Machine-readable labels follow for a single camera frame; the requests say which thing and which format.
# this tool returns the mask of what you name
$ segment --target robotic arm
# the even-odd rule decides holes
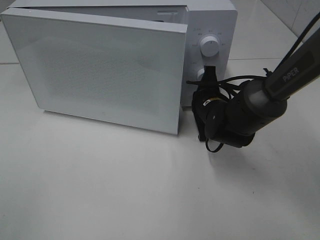
[[[266,77],[240,76],[218,82],[215,67],[205,66],[201,81],[188,82],[198,86],[193,93],[192,111],[198,138],[206,142],[209,151],[215,153],[223,144],[237,148],[249,145],[258,130],[285,113],[291,95],[320,75],[320,29],[292,54],[294,50],[288,52],[274,72],[265,69]],[[244,78],[253,80],[239,86],[228,83]],[[220,88],[227,90],[229,98],[220,93]],[[216,150],[209,149],[209,139],[220,143]]]

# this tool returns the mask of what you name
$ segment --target floor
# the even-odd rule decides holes
[[[234,0],[226,78],[273,70],[295,35]],[[319,80],[241,149],[39,109],[0,23],[0,239],[318,240]]]

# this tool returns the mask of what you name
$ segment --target microwave body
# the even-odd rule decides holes
[[[41,109],[170,134],[204,65],[225,74],[229,0],[16,0],[1,14]]]

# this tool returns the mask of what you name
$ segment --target open microwave door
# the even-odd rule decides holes
[[[29,8],[1,18],[41,109],[178,133],[187,25]]]

